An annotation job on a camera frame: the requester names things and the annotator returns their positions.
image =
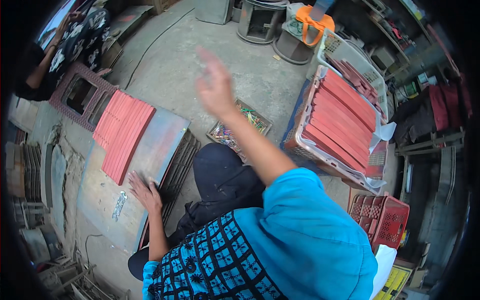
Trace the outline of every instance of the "wire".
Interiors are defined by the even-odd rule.
[[[89,235],[87,235],[87,238],[85,239],[85,252],[87,254],[87,266],[88,267],[90,267],[90,258],[88,258],[88,248],[87,248],[88,238],[89,237],[103,237],[103,236],[104,236],[103,234],[89,234]],[[95,273],[93,272],[93,270],[92,270],[92,276],[93,276],[93,279],[95,280],[95,282],[98,283],[98,281],[95,278]]]
[[[133,74],[135,74],[135,71],[137,70],[138,66],[140,65],[140,63],[142,62],[142,59],[144,59],[144,56],[145,54],[147,53],[147,51],[150,49],[150,47],[156,42],[156,40],[158,40],[159,37],[162,36],[162,34],[164,34],[167,30],[169,30],[173,25],[175,25],[176,23],[178,23],[181,19],[183,19],[183,17],[185,17],[187,14],[189,14],[191,11],[193,11],[195,8],[192,8],[191,10],[189,10],[186,14],[184,14],[182,17],[180,17],[177,21],[175,21],[172,25],[170,25],[169,27],[167,27],[161,34],[159,34],[154,40],[153,42],[147,47],[147,49],[145,50],[145,52],[142,54],[142,57],[140,57],[140,60],[138,61],[135,69],[133,69],[133,72],[132,74],[130,75],[130,78],[128,79],[128,82],[127,82],[127,85],[125,86],[125,90],[128,88],[128,86],[130,85],[130,81],[132,81],[132,77],[133,77]]]

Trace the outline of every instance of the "orange bag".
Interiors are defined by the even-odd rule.
[[[303,43],[307,46],[316,45],[322,38],[325,28],[328,28],[333,32],[335,31],[335,22],[333,22],[331,16],[324,14],[324,17],[320,21],[315,21],[309,16],[310,11],[312,11],[311,5],[304,6],[302,8],[299,8],[296,15],[297,20],[303,23]],[[311,44],[307,43],[307,31],[309,25],[318,29],[318,35]]]

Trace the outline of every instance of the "wooden board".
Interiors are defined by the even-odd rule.
[[[190,121],[160,107],[156,107],[148,127],[133,155],[128,171],[136,170],[145,181],[161,182]],[[94,143],[85,161],[85,169],[78,192],[77,208],[105,235],[115,247],[128,254],[138,250],[147,212],[130,193],[128,181],[118,186],[101,170],[105,150]],[[125,192],[127,200],[118,221],[113,210]]]

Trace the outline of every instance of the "metal cylinder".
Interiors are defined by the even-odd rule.
[[[244,0],[237,30],[241,40],[256,46],[270,44],[286,6]]]

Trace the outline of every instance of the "red plastic crate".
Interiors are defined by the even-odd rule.
[[[372,248],[383,244],[397,249],[409,212],[408,204],[392,196],[356,195],[349,214],[367,233]]]
[[[392,196],[387,196],[372,246],[383,244],[397,249],[407,226],[409,213],[410,206],[408,204]]]

